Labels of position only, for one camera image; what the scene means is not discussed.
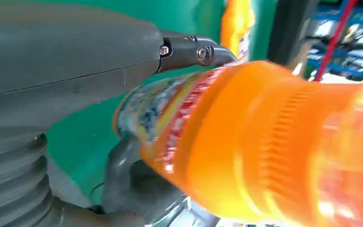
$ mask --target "bottle label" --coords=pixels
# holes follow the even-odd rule
[[[151,144],[176,112],[178,103],[197,80],[198,74],[163,79],[141,85],[131,92],[120,107],[117,132],[120,136],[133,133]]]
[[[225,69],[219,67],[205,73],[188,74],[139,86],[118,109],[115,130],[120,136],[128,133],[136,135],[144,143],[148,155],[159,159],[164,169],[171,173],[174,154],[186,122],[202,94]],[[164,135],[165,147],[156,153],[151,150],[151,145],[166,127],[169,127],[169,132]]]
[[[250,32],[246,32],[239,42],[239,62],[248,62],[250,60]]]

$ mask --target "green panel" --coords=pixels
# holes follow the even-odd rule
[[[223,0],[45,0],[44,2],[102,7],[151,21],[160,29],[206,35],[216,41],[219,41],[219,23],[224,9]],[[191,67],[158,74],[147,81],[199,69],[200,67]],[[116,97],[73,113],[47,132],[48,153],[87,197],[96,185],[103,182],[107,156],[118,142],[112,132],[111,121],[120,100],[121,97]],[[92,197],[96,204],[100,204],[99,190]]]
[[[265,60],[268,54],[270,34],[277,0],[252,0],[255,25],[250,35],[250,60]]]
[[[321,0],[321,3],[338,3],[339,0]]]

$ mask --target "metal bolt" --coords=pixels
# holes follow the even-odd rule
[[[169,53],[169,47],[167,47],[167,46],[161,46],[161,48],[159,49],[159,55],[165,56],[168,53]]]
[[[207,52],[204,50],[203,47],[200,47],[197,49],[197,57],[199,59],[204,59],[206,55],[207,55]]]

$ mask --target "orange bottle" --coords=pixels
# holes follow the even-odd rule
[[[222,16],[221,45],[241,62],[249,60],[250,29],[255,16],[251,0],[229,0]]]
[[[114,118],[157,173],[246,222],[363,226],[363,84],[257,61],[136,88]]]

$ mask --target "blue metal frame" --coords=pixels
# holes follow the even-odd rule
[[[317,13],[312,18],[315,20],[339,21],[341,18],[341,14],[342,14],[344,8],[346,7],[347,3],[348,3],[348,0],[344,0],[342,2],[342,4],[340,5],[340,7],[319,5]],[[347,23],[349,25],[353,25],[353,24],[363,25],[363,8],[355,8],[353,10],[351,18],[349,18]],[[326,48],[321,45],[314,45],[313,48],[319,50],[319,53],[316,53],[315,55],[322,56],[326,52]],[[333,55],[332,55],[332,57],[347,57],[347,56],[363,60],[363,56],[357,56],[355,54],[351,54],[348,51],[341,50],[341,49],[334,50]],[[312,66],[316,66],[317,68],[320,66],[320,63],[321,62],[319,60],[308,59],[308,64],[312,65]],[[354,74],[354,75],[357,75],[357,76],[363,78],[363,72],[355,70],[355,67],[348,68],[348,67],[343,67],[343,66],[340,66],[337,64],[330,63],[330,64],[328,64],[327,68],[331,69],[331,70],[348,72],[350,74]]]

